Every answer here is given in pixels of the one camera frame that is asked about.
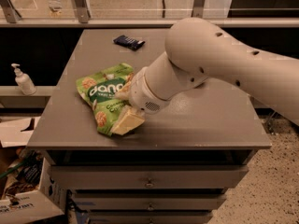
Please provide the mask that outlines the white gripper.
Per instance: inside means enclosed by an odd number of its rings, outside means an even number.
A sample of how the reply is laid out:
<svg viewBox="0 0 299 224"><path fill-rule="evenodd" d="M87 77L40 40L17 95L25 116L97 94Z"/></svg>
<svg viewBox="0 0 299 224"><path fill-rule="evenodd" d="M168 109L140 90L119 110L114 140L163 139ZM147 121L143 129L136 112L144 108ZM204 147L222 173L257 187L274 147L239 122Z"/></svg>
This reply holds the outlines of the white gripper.
<svg viewBox="0 0 299 224"><path fill-rule="evenodd" d="M158 98L150 90L145 78L146 71L147 67L143 67L134 75L132 82L127 82L115 93L116 99L129 99L130 105L126 105L121 111L111 128L112 133L119 135L129 133L145 121L145 113L156 114L170 104L169 101Z"/></svg>

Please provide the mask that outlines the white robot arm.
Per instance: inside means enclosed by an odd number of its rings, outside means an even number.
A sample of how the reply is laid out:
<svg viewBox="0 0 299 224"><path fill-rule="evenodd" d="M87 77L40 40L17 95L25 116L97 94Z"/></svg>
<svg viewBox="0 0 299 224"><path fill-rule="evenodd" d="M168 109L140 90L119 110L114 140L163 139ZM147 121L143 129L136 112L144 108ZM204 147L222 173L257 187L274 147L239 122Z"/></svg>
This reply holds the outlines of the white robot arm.
<svg viewBox="0 0 299 224"><path fill-rule="evenodd" d="M164 52L115 97L155 114L209 78L236 86L299 124L299 60L248 46L200 18L176 22L166 34Z"/></svg>

